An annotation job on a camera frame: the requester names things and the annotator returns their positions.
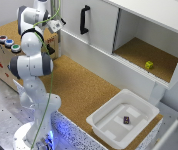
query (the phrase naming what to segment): open cabinet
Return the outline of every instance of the open cabinet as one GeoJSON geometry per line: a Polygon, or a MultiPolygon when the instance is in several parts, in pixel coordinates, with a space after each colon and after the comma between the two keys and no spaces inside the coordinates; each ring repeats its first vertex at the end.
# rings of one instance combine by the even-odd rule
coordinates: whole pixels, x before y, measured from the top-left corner
{"type": "Polygon", "coordinates": [[[123,9],[113,53],[146,70],[147,76],[163,80],[168,88],[178,81],[178,33],[123,9]],[[153,62],[152,69],[145,68],[147,61],[153,62]]]}

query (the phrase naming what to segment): wire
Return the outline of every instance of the wire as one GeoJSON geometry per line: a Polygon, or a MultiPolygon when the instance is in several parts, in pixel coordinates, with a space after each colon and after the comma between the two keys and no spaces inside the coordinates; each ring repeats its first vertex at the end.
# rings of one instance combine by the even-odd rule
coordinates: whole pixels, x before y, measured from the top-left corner
{"type": "MultiPolygon", "coordinates": [[[[51,18],[49,18],[49,19],[47,19],[47,20],[45,20],[45,21],[41,21],[41,22],[38,22],[38,23],[34,24],[33,27],[35,28],[35,26],[37,26],[38,24],[43,23],[43,22],[47,22],[47,21],[53,19],[53,18],[58,14],[58,12],[60,11],[60,6],[61,6],[61,0],[59,0],[59,8],[58,8],[58,10],[57,10],[57,12],[56,12],[56,14],[55,14],[54,16],[52,16],[51,18]]],[[[38,37],[38,39],[40,40],[40,42],[42,42],[43,46],[45,47],[45,49],[46,49],[46,51],[47,51],[47,53],[48,53],[48,55],[49,55],[49,51],[48,51],[47,46],[45,45],[45,43],[42,41],[42,39],[40,38],[40,36],[39,36],[36,32],[35,32],[35,35],[38,37]]],[[[51,73],[51,85],[50,85],[50,93],[49,93],[48,102],[47,102],[47,105],[46,105],[46,108],[45,108],[45,112],[44,112],[43,117],[42,117],[42,121],[41,121],[41,123],[40,123],[40,126],[39,126],[39,128],[38,128],[38,131],[37,131],[36,136],[35,136],[35,138],[34,138],[33,144],[32,144],[32,146],[31,146],[31,150],[34,148],[34,144],[35,144],[35,142],[36,142],[36,138],[37,138],[37,136],[38,136],[38,133],[39,133],[40,128],[41,128],[41,126],[42,126],[42,123],[43,123],[43,121],[44,121],[45,114],[46,114],[46,112],[47,112],[47,108],[48,108],[48,106],[49,106],[49,101],[50,101],[51,93],[52,93],[52,85],[53,85],[53,71],[52,71],[52,73],[51,73]]]]}

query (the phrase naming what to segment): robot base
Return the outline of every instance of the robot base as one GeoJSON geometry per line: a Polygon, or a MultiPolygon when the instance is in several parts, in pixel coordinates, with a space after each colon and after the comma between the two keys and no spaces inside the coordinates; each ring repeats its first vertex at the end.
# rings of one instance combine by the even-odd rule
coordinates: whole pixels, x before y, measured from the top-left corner
{"type": "MultiPolygon", "coordinates": [[[[21,126],[16,132],[13,137],[13,150],[30,150],[31,145],[24,140],[24,137],[26,136],[27,132],[33,125],[33,122],[24,124],[21,126]]],[[[54,146],[55,148],[57,147],[59,138],[54,138],[54,146]]]]}

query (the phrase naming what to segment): white tray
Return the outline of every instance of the white tray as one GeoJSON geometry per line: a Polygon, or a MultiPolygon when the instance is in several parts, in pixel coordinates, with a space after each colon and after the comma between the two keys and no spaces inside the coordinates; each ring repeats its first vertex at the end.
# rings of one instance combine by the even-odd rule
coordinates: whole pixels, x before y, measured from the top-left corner
{"type": "Polygon", "coordinates": [[[125,149],[158,113],[158,108],[125,89],[91,114],[87,122],[111,147],[125,149]],[[129,117],[129,124],[123,123],[124,116],[129,117]]]}

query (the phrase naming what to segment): cabinet shelf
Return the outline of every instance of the cabinet shelf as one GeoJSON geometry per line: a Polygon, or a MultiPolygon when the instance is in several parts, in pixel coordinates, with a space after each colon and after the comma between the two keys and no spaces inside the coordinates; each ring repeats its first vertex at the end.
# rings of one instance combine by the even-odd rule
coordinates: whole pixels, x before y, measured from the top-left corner
{"type": "Polygon", "coordinates": [[[167,82],[170,82],[178,63],[177,57],[138,38],[133,38],[114,53],[167,82]],[[147,61],[153,62],[152,69],[145,68],[147,61]]]}

